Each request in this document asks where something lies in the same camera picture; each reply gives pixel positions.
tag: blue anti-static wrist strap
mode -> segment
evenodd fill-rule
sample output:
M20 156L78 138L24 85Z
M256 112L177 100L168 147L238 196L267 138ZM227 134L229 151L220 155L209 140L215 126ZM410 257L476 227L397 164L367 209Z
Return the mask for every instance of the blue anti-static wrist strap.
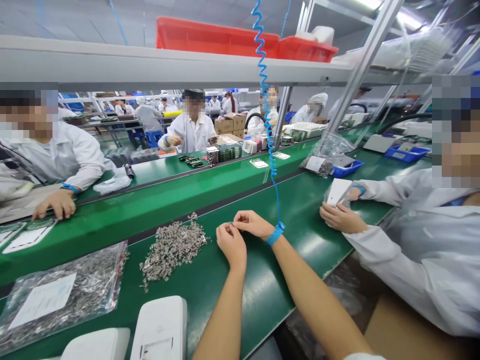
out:
M359 190L361 191L360 196L362 196L363 194L365 194L365 191L366 191L366 190L365 190L365 188L362 187L362 186L353 185L352 188L357 188L357 189L359 189Z
M285 225L282 222L279 222L278 225L275 227L275 231L272 235L268 237L266 243L270 246L273 246L275 242L279 239L280 235L284 233Z

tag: black hose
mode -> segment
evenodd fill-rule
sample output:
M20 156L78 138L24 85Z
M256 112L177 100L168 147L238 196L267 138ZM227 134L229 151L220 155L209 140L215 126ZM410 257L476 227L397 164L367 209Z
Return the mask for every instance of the black hose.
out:
M393 125L395 124L398 124L398 123L401 123L405 120L410 120L410 119L424 119L424 118L432 118L432 114L431 113L415 113L415 114L409 114L409 115L405 115L405 116L400 116L398 119L390 122L389 124L385 125L384 127L382 127L380 130L378 130L376 133L378 135L381 135L383 134L385 131L387 131L388 129L390 129Z
M365 110L365 112L364 112L365 114L369 112L369 109L367 109L367 106L366 106L366 105L364 105L364 104L360 104L360 103L356 103L356 102L354 102L354 103L350 104L350 106L351 106L351 107L352 107L352 106L359 106L359 107L362 107L362 108L363 108L363 110Z
M245 121L245 130L247 130L249 128L249 122L250 122L250 119L253 118L253 117L259 117L260 119L263 120L263 123L265 124L265 118L264 116L261 114L261 113L258 113L258 112L254 112L254 113L251 113L250 116L246 119Z

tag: hand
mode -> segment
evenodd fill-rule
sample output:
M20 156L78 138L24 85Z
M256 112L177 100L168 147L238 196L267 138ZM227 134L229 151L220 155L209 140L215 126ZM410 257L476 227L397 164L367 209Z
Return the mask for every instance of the hand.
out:
M64 216L68 219L70 215L75 213L77 207L75 206L72 197L74 192L68 189L58 189L56 192L47 197L44 201L37 205L33 212L32 219L44 218L45 213L49 208L55 212L58 220L62 220Z
M247 247L239 230L226 222L216 228L216 243L223 251L231 270L247 269Z
M348 207L338 203L337 208L328 205L325 201L320 207L320 216L335 230L342 233L358 234L369 229L369 226Z
M350 201L357 201L360 198L362 191L358 187L352 187L348 198Z
M237 212L233 219L233 226L262 238L263 241L267 240L275 231L272 224L252 210Z
M182 138L180 136L176 136L176 135L169 135L166 138L166 141L172 146L177 146L177 145L180 145L182 143Z

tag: blue coiled cord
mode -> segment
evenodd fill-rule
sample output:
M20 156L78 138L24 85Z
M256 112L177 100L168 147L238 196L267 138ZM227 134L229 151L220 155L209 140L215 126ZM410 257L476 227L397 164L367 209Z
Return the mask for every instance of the blue coiled cord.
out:
M262 48L265 45L265 40L260 38L260 35L264 32L264 27L263 25L260 25L260 21L262 21L262 12L259 11L259 6L262 3L262 0L253 0L256 1L256 5L251 11L251 14L254 16L258 16L257 20L253 24L253 30L258 31L258 33L255 36L255 42L258 43L258 47L256 48L256 53L258 55L261 55L261 59L258 61L258 67L260 68L260 72L258 73L261 77L260 80L260 91L262 94L262 99L264 101L263 107L267 108L267 113L265 114L265 128L267 131L267 137L268 137L268 153L270 157L270 178L275 186L276 190L276 209L278 212L278 226L283 228L285 227L282 222L280 221L280 197L279 197L279 187L277 186L277 183L275 182L274 176L277 175L277 164L276 164L276 159L274 158L274 151L275 151L275 144L274 144L274 137L272 135L272 124L270 124L270 119L269 119L269 114L270 114L270 109L268 104L265 104L266 100L266 93L268 92L269 86L265 83L265 81L268 79L268 75L264 73L264 71L267 70L267 65L263 63L265 56L267 53L262 50Z

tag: blue plastic bin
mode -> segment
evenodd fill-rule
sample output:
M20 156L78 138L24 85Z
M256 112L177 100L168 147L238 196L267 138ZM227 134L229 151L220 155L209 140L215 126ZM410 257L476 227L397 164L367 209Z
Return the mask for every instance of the blue plastic bin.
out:
M414 147L411 151L401 151L398 150L400 146L401 145L397 145L389 148L386 151L385 156L387 158L400 160L405 163L413 163L420 160L431 151L429 148L426 147Z
M330 175L332 175L334 178L342 179L350 174L353 174L356 172L360 167L365 164L362 161L355 160L354 162L351 163L349 167L338 167L334 166L333 169L330 171Z

